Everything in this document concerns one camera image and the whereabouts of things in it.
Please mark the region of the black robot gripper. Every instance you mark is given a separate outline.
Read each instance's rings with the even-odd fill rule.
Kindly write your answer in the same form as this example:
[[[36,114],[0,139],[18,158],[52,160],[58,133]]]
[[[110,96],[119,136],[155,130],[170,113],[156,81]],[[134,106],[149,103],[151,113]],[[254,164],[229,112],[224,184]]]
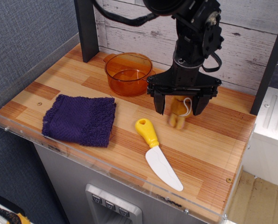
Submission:
[[[147,93],[154,98],[157,113],[163,115],[166,95],[193,96],[193,115],[200,115],[210,98],[216,97],[221,80],[201,73],[204,59],[196,64],[183,58],[174,58],[172,66],[165,72],[147,78]]]

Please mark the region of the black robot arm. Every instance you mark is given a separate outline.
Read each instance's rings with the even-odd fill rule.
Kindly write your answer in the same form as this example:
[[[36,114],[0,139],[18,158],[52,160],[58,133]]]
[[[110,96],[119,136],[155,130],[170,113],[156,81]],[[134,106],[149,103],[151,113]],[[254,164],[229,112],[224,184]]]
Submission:
[[[215,53],[224,40],[220,4],[216,0],[146,0],[144,4],[156,15],[172,16],[178,36],[172,66],[147,79],[155,110],[163,114],[167,95],[191,96],[192,112],[197,116],[221,85],[220,79],[208,75],[221,67]]]

